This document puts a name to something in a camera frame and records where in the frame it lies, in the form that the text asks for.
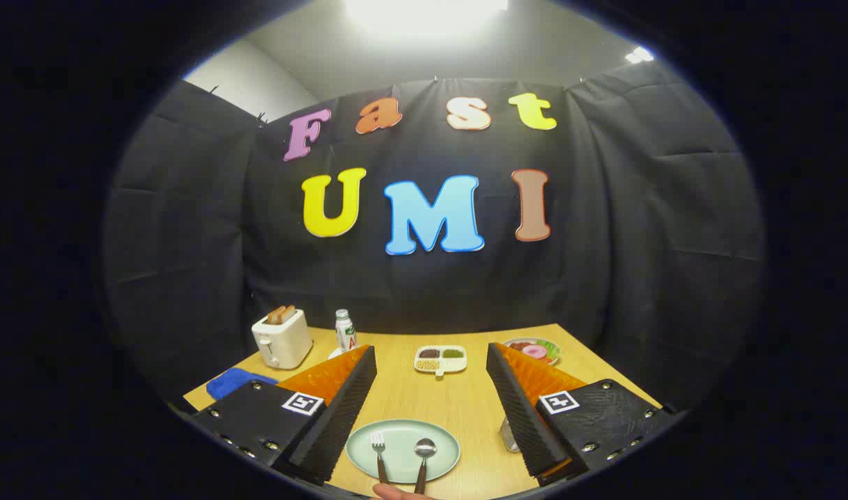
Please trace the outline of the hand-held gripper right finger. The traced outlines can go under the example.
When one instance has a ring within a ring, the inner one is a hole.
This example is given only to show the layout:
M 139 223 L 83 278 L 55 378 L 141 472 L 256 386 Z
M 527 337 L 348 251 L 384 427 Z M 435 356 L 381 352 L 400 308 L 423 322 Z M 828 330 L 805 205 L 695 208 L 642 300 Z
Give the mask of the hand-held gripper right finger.
M 600 472 L 674 423 L 671 412 L 616 380 L 583 383 L 503 344 L 488 345 L 486 369 L 526 471 L 541 487 Z

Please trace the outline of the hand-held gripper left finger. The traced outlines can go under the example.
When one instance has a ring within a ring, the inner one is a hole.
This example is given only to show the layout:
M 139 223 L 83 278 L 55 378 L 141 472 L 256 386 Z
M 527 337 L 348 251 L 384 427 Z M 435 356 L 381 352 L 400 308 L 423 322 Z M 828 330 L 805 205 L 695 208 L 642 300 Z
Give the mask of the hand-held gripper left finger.
M 252 378 L 192 415 L 192 423 L 244 458 L 322 486 L 376 379 L 371 345 L 278 384 Z

